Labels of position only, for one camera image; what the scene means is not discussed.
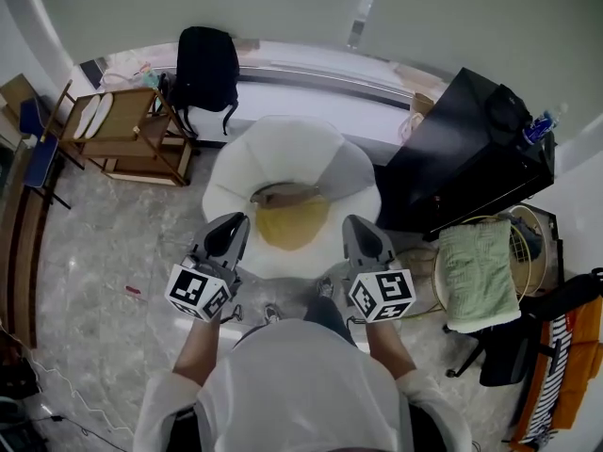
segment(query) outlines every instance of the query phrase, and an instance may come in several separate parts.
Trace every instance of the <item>gray marble floor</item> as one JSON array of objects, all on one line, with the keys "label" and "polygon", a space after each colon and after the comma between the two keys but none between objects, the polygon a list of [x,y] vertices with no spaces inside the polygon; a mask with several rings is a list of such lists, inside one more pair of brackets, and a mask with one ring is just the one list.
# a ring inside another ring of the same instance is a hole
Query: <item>gray marble floor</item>
[{"label": "gray marble floor", "polygon": [[[86,171],[68,165],[60,177],[57,194],[73,209],[54,205],[48,216],[34,356],[46,369],[55,368],[68,378],[89,407],[104,410],[115,427],[136,427],[147,379],[171,368],[186,338],[190,319],[173,310],[163,291],[171,265],[181,260],[204,224],[201,199],[215,156],[208,150],[195,159],[191,186],[185,188],[113,181],[90,165]],[[417,245],[416,237],[394,237],[399,249]],[[337,266],[333,275],[343,272]],[[430,281],[420,274],[416,287],[423,302],[418,310],[432,300]],[[268,302],[276,302],[285,315],[302,316],[314,289],[309,281],[265,282],[241,275],[244,284],[236,301],[243,304],[244,323],[250,326],[261,322]],[[444,323],[443,314],[426,315],[401,322],[400,333],[417,365],[436,377],[448,400],[464,413],[481,449],[505,450],[500,440],[507,435],[519,388],[479,386],[477,366],[460,379],[447,379],[446,369],[462,362],[475,342],[445,335]],[[355,327],[354,333],[360,336],[362,327]],[[102,414],[88,412],[72,396],[68,382],[35,368],[43,394],[26,401],[34,418],[47,414],[44,405],[131,449],[127,430],[111,429]],[[72,424],[46,421],[39,426],[51,450],[113,450]]]}]

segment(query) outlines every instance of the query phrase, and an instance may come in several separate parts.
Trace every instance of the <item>black and white striped cloth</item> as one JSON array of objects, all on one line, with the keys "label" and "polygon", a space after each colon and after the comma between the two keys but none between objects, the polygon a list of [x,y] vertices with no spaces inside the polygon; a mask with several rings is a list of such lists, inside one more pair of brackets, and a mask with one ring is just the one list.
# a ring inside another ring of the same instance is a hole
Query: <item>black and white striped cloth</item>
[{"label": "black and white striped cloth", "polygon": [[557,369],[553,375],[548,375],[548,370],[552,361],[551,358],[548,358],[546,364],[546,377],[542,384],[538,403],[532,412],[528,424],[528,432],[520,441],[521,444],[536,441],[540,445],[545,445],[548,443],[551,435],[553,435],[550,430],[550,425],[555,410],[555,404],[559,397],[559,391],[562,388],[565,366],[567,365],[569,348],[572,343],[572,332],[566,329],[565,315],[553,320],[551,322],[551,329],[552,333],[550,334],[549,345],[553,347],[557,340],[562,341]]}]

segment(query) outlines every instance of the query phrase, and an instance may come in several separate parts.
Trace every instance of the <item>black cabinet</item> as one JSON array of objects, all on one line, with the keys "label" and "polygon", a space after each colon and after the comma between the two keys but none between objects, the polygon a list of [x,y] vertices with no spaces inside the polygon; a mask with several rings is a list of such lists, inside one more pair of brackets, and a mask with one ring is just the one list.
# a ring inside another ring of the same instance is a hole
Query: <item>black cabinet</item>
[{"label": "black cabinet", "polygon": [[525,151],[488,120],[494,82],[462,69],[387,166],[376,166],[385,229],[435,237],[491,215],[553,184],[552,133]]}]

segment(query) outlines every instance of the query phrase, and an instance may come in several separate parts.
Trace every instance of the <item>gray sneaker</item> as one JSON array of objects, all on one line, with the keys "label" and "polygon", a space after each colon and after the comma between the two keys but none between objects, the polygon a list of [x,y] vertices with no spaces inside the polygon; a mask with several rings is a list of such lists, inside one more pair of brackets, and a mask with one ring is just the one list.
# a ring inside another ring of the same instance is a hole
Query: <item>gray sneaker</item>
[{"label": "gray sneaker", "polygon": [[270,303],[264,307],[264,321],[267,325],[281,321],[281,314],[276,305]]},{"label": "gray sneaker", "polygon": [[318,295],[320,297],[333,299],[335,287],[333,285],[333,282],[331,281],[331,278],[329,278],[328,276],[325,276],[324,278],[318,280],[317,289]]}]

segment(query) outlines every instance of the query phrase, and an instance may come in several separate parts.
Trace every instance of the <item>white cable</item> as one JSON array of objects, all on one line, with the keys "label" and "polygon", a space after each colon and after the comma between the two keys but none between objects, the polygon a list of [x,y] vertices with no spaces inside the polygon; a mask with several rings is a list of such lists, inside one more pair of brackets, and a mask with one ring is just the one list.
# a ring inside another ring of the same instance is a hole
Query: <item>white cable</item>
[{"label": "white cable", "polygon": [[42,365],[39,362],[36,362],[36,360],[34,359],[34,352],[32,350],[30,350],[26,345],[24,345],[24,343],[19,340],[19,338],[17,338],[14,335],[11,335],[10,333],[8,333],[4,327],[0,324],[0,329],[2,329],[2,331],[4,333],[6,333],[9,337],[11,337],[13,340],[16,340],[17,342],[19,342],[21,344],[21,346],[26,349],[29,352],[29,356],[30,356],[30,360],[32,363],[36,364],[39,368],[41,368],[44,372],[46,373],[51,373],[51,372],[55,372],[56,374],[58,374],[62,379],[64,379],[67,383],[69,383],[69,388],[72,391],[72,397],[78,396],[79,399],[82,401],[82,403],[84,404],[84,407],[86,407],[86,409],[88,410],[88,412],[100,412],[103,417],[105,418],[107,424],[113,429],[113,430],[127,430],[128,432],[130,432],[130,434],[132,434],[134,436],[134,432],[132,431],[132,429],[128,426],[125,427],[115,427],[111,421],[109,420],[109,418],[106,416],[105,411],[101,410],[101,409],[91,409],[88,404],[86,403],[86,400],[84,400],[84,397],[77,391],[74,389],[72,383],[70,382],[70,380],[67,377],[64,377],[56,368],[51,368],[50,370],[47,369],[44,365]]}]

